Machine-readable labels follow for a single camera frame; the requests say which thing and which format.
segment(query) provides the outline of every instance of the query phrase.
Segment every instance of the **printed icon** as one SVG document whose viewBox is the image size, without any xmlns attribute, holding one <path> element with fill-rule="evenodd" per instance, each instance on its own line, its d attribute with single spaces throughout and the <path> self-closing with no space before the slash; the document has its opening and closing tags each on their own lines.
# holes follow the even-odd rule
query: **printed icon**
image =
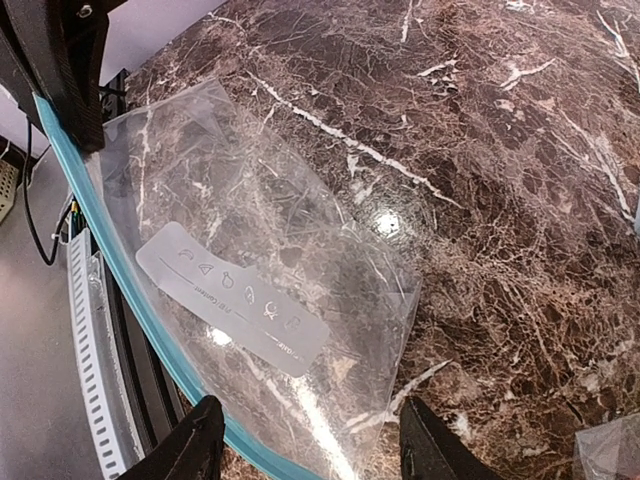
<svg viewBox="0 0 640 480">
<path fill-rule="evenodd" d="M 249 305 L 256 303 L 256 296 L 253 293 L 253 287 L 251 285 L 244 289 L 244 299 Z"/>
<path fill-rule="evenodd" d="M 189 260 L 193 260 L 193 252 L 191 250 L 187 250 L 187 249 L 181 250 L 178 256 L 188 258 Z"/>
<path fill-rule="evenodd" d="M 284 329 L 288 332 L 292 332 L 298 329 L 300 326 L 300 319 L 298 317 L 293 317 L 287 320 L 287 323 L 284 324 Z"/>
<path fill-rule="evenodd" d="M 236 283 L 233 281 L 233 278 L 229 276 L 229 272 L 224 272 L 222 274 L 222 286 L 224 288 L 233 288 L 233 284 Z"/>
<path fill-rule="evenodd" d="M 273 302 L 267 302 L 267 304 L 264 306 L 263 315 L 265 317 L 269 317 L 269 319 L 273 321 L 278 316 L 278 307 L 276 306 L 276 304 Z"/>
<path fill-rule="evenodd" d="M 213 265 L 209 265 L 208 263 L 203 263 L 201 265 L 198 265 L 198 268 L 200 269 L 202 274 L 206 276 L 207 273 L 213 270 Z"/>
</svg>

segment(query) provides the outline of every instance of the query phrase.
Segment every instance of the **white plastic label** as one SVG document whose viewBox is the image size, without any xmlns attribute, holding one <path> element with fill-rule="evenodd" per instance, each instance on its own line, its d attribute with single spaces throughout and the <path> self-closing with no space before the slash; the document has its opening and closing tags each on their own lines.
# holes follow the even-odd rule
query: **white plastic label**
<svg viewBox="0 0 640 480">
<path fill-rule="evenodd" d="M 159 289 L 274 367 L 300 377 L 329 338 L 302 305 L 242 268 L 209 253 L 176 222 L 136 253 Z"/>
</svg>

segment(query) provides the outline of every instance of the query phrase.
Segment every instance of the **brown marble surface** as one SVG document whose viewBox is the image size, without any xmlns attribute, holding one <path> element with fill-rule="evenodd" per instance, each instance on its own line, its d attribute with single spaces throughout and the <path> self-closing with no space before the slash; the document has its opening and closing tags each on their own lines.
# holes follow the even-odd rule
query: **brown marble surface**
<svg viewBox="0 0 640 480">
<path fill-rule="evenodd" d="M 569 479 L 638 411 L 639 54 L 635 0 L 231 0 L 128 92 L 218 78 L 422 274 L 396 392 L 450 360 L 414 393 L 505 479 Z"/>
</svg>

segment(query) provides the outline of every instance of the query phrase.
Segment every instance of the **black cable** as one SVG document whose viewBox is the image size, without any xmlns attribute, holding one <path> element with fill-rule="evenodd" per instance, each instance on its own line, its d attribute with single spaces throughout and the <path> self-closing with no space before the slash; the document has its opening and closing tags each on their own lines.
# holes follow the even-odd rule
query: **black cable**
<svg viewBox="0 0 640 480">
<path fill-rule="evenodd" d="M 33 218 L 31 218 L 31 209 L 29 208 L 29 196 L 27 195 L 27 170 L 29 167 L 29 159 L 31 158 L 31 147 L 33 142 L 33 132 L 31 127 L 31 121 L 27 119 L 27 154 L 24 159 L 24 168 L 22 170 L 22 188 L 24 194 L 24 211 L 27 216 L 27 223 L 29 225 L 29 231 L 31 232 L 31 236 L 33 237 L 33 242 L 36 244 L 36 248 L 38 249 L 38 253 L 42 257 L 44 263 L 48 266 L 53 265 L 53 262 L 56 261 L 56 255 L 58 254 L 58 244 L 60 243 L 60 232 L 62 231 L 62 227 L 64 226 L 64 221 L 71 212 L 71 203 L 60 217 L 58 221 L 58 225 L 56 226 L 55 236 L 53 239 L 53 248 L 51 250 L 51 256 L 47 256 L 44 248 L 42 247 L 42 243 L 40 242 L 40 238 L 38 237 L 38 232 L 36 231 L 36 226 L 33 224 Z M 47 153 L 45 150 L 39 159 Z"/>
</svg>

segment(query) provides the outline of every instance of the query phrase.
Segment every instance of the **teal zipper seal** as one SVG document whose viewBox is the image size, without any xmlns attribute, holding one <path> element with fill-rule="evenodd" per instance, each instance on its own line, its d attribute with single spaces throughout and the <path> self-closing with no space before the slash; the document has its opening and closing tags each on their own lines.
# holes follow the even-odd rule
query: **teal zipper seal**
<svg viewBox="0 0 640 480">
<path fill-rule="evenodd" d="M 34 95 L 34 98 L 40 121 L 53 151 L 131 310 L 173 380 L 189 401 L 193 405 L 197 404 L 207 392 L 181 349 L 155 320 L 153 308 L 145 295 L 139 293 L 142 290 L 140 282 L 124 253 L 124 247 L 107 208 L 95 191 L 78 147 L 63 130 L 49 102 L 37 95 Z M 322 480 L 306 468 L 265 447 L 226 413 L 225 425 L 225 443 L 270 477 L 276 480 Z"/>
</svg>

